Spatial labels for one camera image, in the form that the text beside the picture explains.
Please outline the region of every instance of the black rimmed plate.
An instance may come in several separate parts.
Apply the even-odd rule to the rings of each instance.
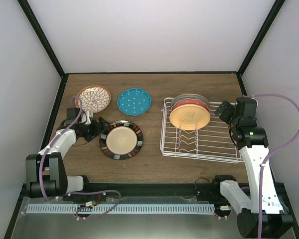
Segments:
[[[112,123],[100,136],[100,148],[111,159],[124,160],[136,155],[143,145],[143,133],[134,123]]]

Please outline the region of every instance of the plate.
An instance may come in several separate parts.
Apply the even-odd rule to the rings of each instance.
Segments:
[[[80,90],[77,94],[82,101],[82,110],[93,113],[104,110],[111,101],[111,93],[105,86],[93,85]],[[80,107],[80,102],[75,100],[76,107]]]
[[[209,107],[209,101],[205,97],[197,95],[197,94],[183,94],[183,95],[177,96],[171,101],[171,106],[173,106],[177,101],[183,100],[185,98],[200,99],[202,102],[205,102]]]
[[[173,126],[184,130],[205,127],[210,121],[210,114],[202,106],[187,104],[174,109],[169,116]]]
[[[143,145],[143,133],[134,123],[112,123],[100,136],[100,147],[111,159],[124,160],[136,155]]]
[[[200,99],[194,99],[194,98],[185,98],[183,100],[177,101],[172,107],[171,107],[171,111],[173,111],[174,109],[176,109],[179,106],[182,105],[187,105],[187,104],[196,104],[198,106],[202,106],[205,109],[207,109],[207,111],[209,112],[209,108],[208,105],[201,101]]]
[[[144,114],[150,108],[150,103],[150,95],[140,88],[126,90],[118,98],[120,111],[128,116]]]

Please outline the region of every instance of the green plate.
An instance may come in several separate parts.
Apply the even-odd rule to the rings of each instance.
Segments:
[[[180,101],[180,100],[183,100],[186,98],[199,99],[199,100],[205,102],[209,107],[209,101],[205,97],[197,95],[197,94],[183,94],[183,95],[177,96],[171,101],[171,106],[175,105],[177,101]]]

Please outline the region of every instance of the rack wire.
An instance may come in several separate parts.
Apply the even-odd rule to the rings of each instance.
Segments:
[[[210,102],[210,122],[196,130],[176,128],[169,120],[171,101],[165,98],[160,149],[164,156],[239,163],[243,159],[229,136],[228,125],[215,115],[220,102]]]

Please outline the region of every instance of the black frame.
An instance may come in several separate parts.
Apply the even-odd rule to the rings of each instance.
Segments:
[[[62,69],[62,66],[60,65],[48,39],[46,38],[39,22],[37,21],[29,3],[27,0],[18,0],[22,10],[24,11],[26,17],[29,20],[29,23],[32,25],[36,35],[38,36],[40,42],[42,43],[45,51],[47,52],[51,62],[53,63],[55,69],[57,70],[58,74],[60,75],[61,82],[59,85],[59,89],[57,92],[57,96],[52,108],[52,112],[48,121],[48,125],[45,131],[45,135],[42,141],[41,148],[44,148],[47,146],[49,143],[54,122],[60,107],[61,99],[66,87],[66,83],[69,77],[69,74],[74,74],[74,73],[65,73]],[[249,49],[241,67],[239,68],[238,71],[231,71],[231,72],[115,72],[115,73],[88,73],[88,74],[236,74],[238,83],[241,89],[241,92],[243,95],[247,95],[242,76],[245,73],[248,65],[253,59],[253,56],[257,52],[257,49],[259,48],[262,40],[265,38],[266,33],[270,29],[270,26],[272,25],[273,21],[275,20],[277,14],[279,13],[281,7],[283,6],[285,0],[275,0],[271,10],[269,11],[259,33],[257,34],[253,44],[251,45],[251,48]],[[299,226],[297,224],[296,218],[294,216],[289,198],[287,196],[285,187],[283,183],[275,183],[276,186],[276,191],[277,193],[282,196],[284,203],[286,204],[287,207],[289,207],[290,213],[292,214],[294,218],[294,232],[296,235],[296,238],[299,239]],[[211,190],[211,184],[197,184],[197,188],[201,192],[205,192],[205,194],[197,195],[194,189],[195,185],[194,184],[91,184],[92,188],[95,189],[116,189],[119,190],[122,194],[122,196],[197,196],[197,199],[199,201],[209,201],[210,203],[213,204],[223,204],[223,203],[228,203],[226,199],[223,197],[214,197],[211,198],[208,195],[208,192]],[[11,217],[10,224],[7,228],[6,234],[4,236],[4,239],[9,239],[11,238],[14,224],[19,212],[19,209],[21,207],[21,202],[23,197],[27,196],[25,185],[23,185],[19,199],[17,201],[15,210],[13,212],[13,215]]]

